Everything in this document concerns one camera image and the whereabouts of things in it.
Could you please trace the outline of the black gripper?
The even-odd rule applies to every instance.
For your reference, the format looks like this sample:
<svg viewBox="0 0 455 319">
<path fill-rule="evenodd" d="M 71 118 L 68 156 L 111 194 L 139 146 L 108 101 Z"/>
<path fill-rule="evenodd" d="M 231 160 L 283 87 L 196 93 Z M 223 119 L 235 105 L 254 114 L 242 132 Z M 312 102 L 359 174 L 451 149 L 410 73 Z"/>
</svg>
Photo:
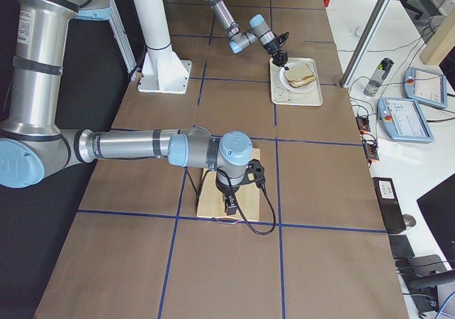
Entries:
<svg viewBox="0 0 455 319">
<path fill-rule="evenodd" d="M 226 215 L 235 215 L 237 212 L 237 201 L 235 196 L 242 181 L 240 168 L 218 168 L 215 185 L 222 193 L 223 209 Z"/>
<path fill-rule="evenodd" d="M 286 51 L 280 50 L 282 42 L 278 38 L 274 38 L 262 46 L 269 55 L 272 55 L 272 63 L 275 66 L 284 67 L 287 64 L 288 54 Z"/>
</svg>

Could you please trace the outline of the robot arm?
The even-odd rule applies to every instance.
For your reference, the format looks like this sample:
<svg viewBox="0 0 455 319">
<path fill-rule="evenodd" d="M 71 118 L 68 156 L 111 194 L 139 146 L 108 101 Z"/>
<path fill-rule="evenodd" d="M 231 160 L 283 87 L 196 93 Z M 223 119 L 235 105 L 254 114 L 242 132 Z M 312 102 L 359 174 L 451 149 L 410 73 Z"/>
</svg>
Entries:
<svg viewBox="0 0 455 319">
<path fill-rule="evenodd" d="M 203 126 L 217 134 L 249 132 L 252 103 L 215 82 L 203 95 L 151 95 L 127 89 L 127 75 L 107 21 L 72 20 L 56 123 L 63 129 Z M 178 203 L 182 172 L 156 159 L 103 161 L 66 168 L 27 188 L 1 189 L 1 221 L 61 220 L 90 210 L 168 214 Z"/>
<path fill-rule="evenodd" d="M 242 32 L 239 24 L 229 12 L 224 0 L 205 0 L 213 10 L 215 17 L 220 22 L 226 35 L 230 39 L 230 48 L 237 54 L 259 41 L 262 47 L 272 57 L 272 63 L 277 67 L 283 67 L 288 62 L 288 54 L 282 50 L 282 46 L 289 37 L 289 33 L 276 35 L 269 27 L 264 17 L 257 14 L 250 19 L 250 30 Z"/>
</svg>

